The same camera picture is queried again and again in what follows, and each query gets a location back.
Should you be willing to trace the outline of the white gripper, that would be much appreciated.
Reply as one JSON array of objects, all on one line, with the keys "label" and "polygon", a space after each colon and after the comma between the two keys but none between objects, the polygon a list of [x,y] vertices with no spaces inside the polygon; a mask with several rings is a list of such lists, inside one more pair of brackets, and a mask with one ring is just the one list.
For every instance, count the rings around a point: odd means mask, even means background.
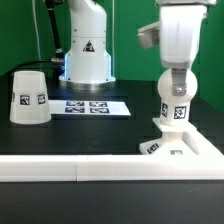
[{"label": "white gripper", "polygon": [[159,20],[138,29],[138,40],[144,49],[160,46],[161,63],[173,68],[172,94],[186,94],[187,70],[197,56],[200,29],[207,7],[203,4],[165,4],[160,6]]}]

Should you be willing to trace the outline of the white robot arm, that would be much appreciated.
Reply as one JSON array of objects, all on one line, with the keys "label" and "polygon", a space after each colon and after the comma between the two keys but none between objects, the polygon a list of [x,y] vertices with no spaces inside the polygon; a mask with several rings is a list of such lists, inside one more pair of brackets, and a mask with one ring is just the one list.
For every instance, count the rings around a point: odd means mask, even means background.
[{"label": "white robot arm", "polygon": [[[71,47],[65,54],[60,84],[76,89],[100,89],[115,82],[112,58],[106,50],[107,14],[94,0],[67,0]],[[199,49],[201,23],[217,0],[155,0],[159,20],[138,30],[145,49],[160,47],[165,68],[192,67]]]}]

